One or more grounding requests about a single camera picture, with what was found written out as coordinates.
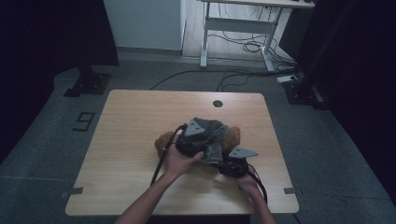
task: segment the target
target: wooden table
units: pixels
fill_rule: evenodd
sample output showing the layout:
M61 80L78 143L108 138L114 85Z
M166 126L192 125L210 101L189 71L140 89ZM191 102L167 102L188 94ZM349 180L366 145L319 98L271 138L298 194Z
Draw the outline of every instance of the wooden table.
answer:
M279 22L282 9L284 7L290 8L313 8L315 4L311 1L306 3L303 0L198 0L207 3L205 13L205 27L204 27L204 42L201 48L201 62L200 66L206 68L207 61L207 33L209 30L213 31L228 31L239 33L252 33L268 35L266 42L261 50L265 65L269 72L275 72L272 64L272 57L269 53L271 42L274 38L277 24ZM276 17L273 21L252 21L252 20L235 20L228 18L211 18L209 16L210 3L225 3L225 4L239 4L239 5L253 5L253 6L268 6L279 7Z
M215 107L214 101L222 101ZM241 147L259 152L249 158L268 192L273 213L296 213L276 133L264 98L258 93L193 91L112 91L78 174L66 213L70 216L120 215L148 187L159 158L154 141L198 117L218 119L241 129ZM213 167L197 164L181 176L154 215L251 214L251 204L233 181Z

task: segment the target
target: black cord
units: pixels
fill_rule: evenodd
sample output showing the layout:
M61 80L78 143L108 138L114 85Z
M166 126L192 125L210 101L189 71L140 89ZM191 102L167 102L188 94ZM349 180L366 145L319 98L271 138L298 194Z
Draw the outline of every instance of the black cord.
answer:
M298 224L302 224L301 221L300 221L300 219L297 217L296 214L293 214L293 216L294 216L294 218L296 219L296 221L297 221Z
M224 11L225 11L225 14L227 14L228 18L230 18L230 15L228 15L228 12L227 12L227 4L224 4Z
M262 11L260 12L260 16L259 16L259 18L257 19L258 21L262 18Z
M153 89L155 89L156 87L158 87L159 85L161 85L163 82L165 82L166 80L172 78L172 77L177 77L186 73L223 73L226 72L227 70L219 70L219 71L210 71L210 70L190 70L190 71L183 71L183 72L179 72L176 74L173 74L169 77L164 78L163 80L161 80L160 82L158 82L157 84L155 84L153 87L151 87L150 89L148 89L149 91L152 91Z
M158 162L157 168L155 169L154 175L153 175L153 177L152 177L152 179L151 179L150 186L151 186L152 184L154 184L155 181L157 180L157 175L158 175L158 173L160 172L161 167L163 166L163 162L165 161L166 154L168 153L169 147L173 144L173 140L174 140L174 138L175 138L177 132L178 132L179 130L181 130L181 129L184 129L186 126L187 126L187 124L180 125L180 126L175 130L175 132L172 134L171 138L169 139L168 143L166 144L166 147L163 149L163 154L161 155L160 161Z
M254 168L254 166L253 166L252 164L250 164L250 163L248 163L247 165L249 165L251 168L253 168L254 174L257 176L257 178L260 179L259 173L257 173L256 168Z
M260 179L257 178L257 176L255 176L250 171L247 171L247 174L250 175L257 182L257 184L259 185L260 189L262 190L262 196L264 197L265 202L268 204L267 190L265 190L265 187L262 184L262 182L260 181Z
M232 42L232 43L235 43L235 44L239 44L239 45L243 45L244 46L243 47L244 51L253 52L254 53L254 52L260 51L262 49L262 45L263 45L263 43L254 40L254 38L257 38L257 37L260 37L260 36L265 36L265 35L258 35L258 36L254 37L254 38L246 38L246 39L233 39L233 38L224 37L224 36L221 36L221 35L208 35L208 36L219 37L219 38L222 38L222 39L224 39L226 41L229 41L229 42ZM246 43L235 41L235 40L250 40L250 39L252 39L253 41L248 41ZM248 46L254 46L257 49L250 49Z
M256 35L256 36L249 37L249 38L232 38L232 37L229 37L229 36L227 36L226 34L224 34L224 37L225 37L226 40L234 40L234 41L238 41L238 40L254 40L254 38L259 38L259 37L263 37L263 36L266 36L266 35Z
M221 17L220 3L219 3L219 16Z
M249 72L249 73L233 73L230 74L228 76L226 76L226 74L223 74L223 77L221 78L221 81L218 85L218 87L216 88L216 91L219 91L219 88L221 88L221 91L224 91L224 87L226 86L242 86L244 84L246 84L246 81L242 84L227 84L227 85L223 85L223 82L225 79L230 78L230 77L238 77L238 76L247 76L247 79L249 79L250 77L269 77L269 76L275 76L275 75L280 75L280 74L287 74L287 73L295 73L295 72L299 72L298 69L296 68L291 68L291 69L285 69L285 70L281 70L278 72L274 72L274 73L254 73L254 72Z

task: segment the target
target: forearm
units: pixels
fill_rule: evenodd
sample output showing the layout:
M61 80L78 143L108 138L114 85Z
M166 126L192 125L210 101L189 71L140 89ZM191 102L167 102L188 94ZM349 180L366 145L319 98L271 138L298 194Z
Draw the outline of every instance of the forearm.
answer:
M253 192L250 192L248 197L250 198L254 212L257 217L257 221L259 224L275 224L276 221L274 216L271 214L270 209L268 208L267 203L262 197L262 193L257 189Z
M176 178L170 175L162 175L150 186L125 212L117 219L115 224L143 224L157 206L165 191L175 182Z

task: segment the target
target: electrical outlet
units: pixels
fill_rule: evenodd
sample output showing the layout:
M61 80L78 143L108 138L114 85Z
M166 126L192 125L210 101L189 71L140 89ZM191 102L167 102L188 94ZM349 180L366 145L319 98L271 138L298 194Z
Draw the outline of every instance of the electrical outlet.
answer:
M286 76L286 77L279 77L276 79L277 83L288 82L297 80L296 76Z

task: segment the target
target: black strap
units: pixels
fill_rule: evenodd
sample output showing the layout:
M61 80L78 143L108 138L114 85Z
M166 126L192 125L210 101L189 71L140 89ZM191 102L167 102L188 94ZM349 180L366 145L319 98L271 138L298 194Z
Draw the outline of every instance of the black strap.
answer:
M264 200L265 202L268 204L268 196L267 196L267 191L265 190L264 185L262 184L262 182L260 181L259 178L257 178L257 176L255 176L253 173L251 173L250 171L247 171L247 174L250 175L256 182L257 184L259 184L260 189L262 190L262 196L264 196Z
M169 139L168 143L166 144L166 147L163 149L163 154L161 155L160 161L158 162L157 168L155 169L154 176L153 176L152 179L151 179L150 186L151 186L152 184L154 184L154 182L157 180L157 175L158 175L158 173L159 173L160 170L161 170L161 166L163 166L163 161L165 161L166 154L168 153L169 147L172 145L173 140L174 140L174 138L175 138L177 132L178 132L179 130L181 130L181 129L184 129L186 126L187 126L187 124L183 124L183 125L178 126L178 128L177 128L177 129L175 130L175 132L172 134L171 138Z

